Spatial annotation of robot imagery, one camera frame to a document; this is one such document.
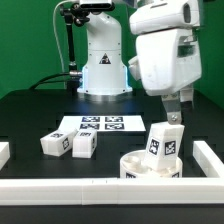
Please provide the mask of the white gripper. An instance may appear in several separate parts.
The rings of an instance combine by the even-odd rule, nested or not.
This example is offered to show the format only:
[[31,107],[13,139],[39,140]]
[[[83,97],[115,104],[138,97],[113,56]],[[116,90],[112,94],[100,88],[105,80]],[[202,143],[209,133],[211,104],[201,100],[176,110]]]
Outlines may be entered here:
[[129,60],[130,73],[135,80],[141,80],[148,95],[163,95],[168,123],[180,124],[180,101],[193,100],[192,83],[202,74],[199,44],[193,31],[169,29],[139,35],[136,53]]

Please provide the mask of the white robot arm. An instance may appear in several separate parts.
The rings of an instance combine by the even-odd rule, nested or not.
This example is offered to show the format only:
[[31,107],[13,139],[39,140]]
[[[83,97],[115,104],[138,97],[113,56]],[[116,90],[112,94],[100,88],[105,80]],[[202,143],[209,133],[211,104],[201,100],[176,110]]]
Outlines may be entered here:
[[142,82],[149,96],[160,96],[171,124],[179,124],[181,90],[201,77],[198,0],[145,0],[129,17],[136,36],[136,56],[121,59],[121,25],[106,10],[112,0],[81,0],[87,13],[88,59],[83,67],[83,93],[89,96],[129,92],[127,75]]

